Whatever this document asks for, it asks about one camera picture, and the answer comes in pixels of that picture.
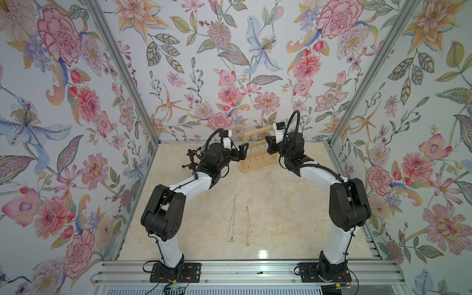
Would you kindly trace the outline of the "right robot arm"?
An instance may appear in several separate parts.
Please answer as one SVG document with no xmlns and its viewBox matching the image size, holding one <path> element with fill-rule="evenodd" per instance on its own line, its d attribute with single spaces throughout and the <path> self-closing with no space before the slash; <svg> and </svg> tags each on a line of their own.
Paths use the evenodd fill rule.
<svg viewBox="0 0 472 295">
<path fill-rule="evenodd" d="M 295 110 L 288 122 L 274 125 L 274 136 L 266 136 L 267 152 L 278 154 L 281 166 L 322 188 L 328 194 L 328 213 L 333 228 L 328 243 L 314 266 L 298 265 L 299 275 L 331 283 L 349 281 L 349 248 L 357 232 L 372 216 L 365 185 L 358 178 L 345 178 L 305 155 L 304 137 L 299 132 L 301 113 Z"/>
</svg>

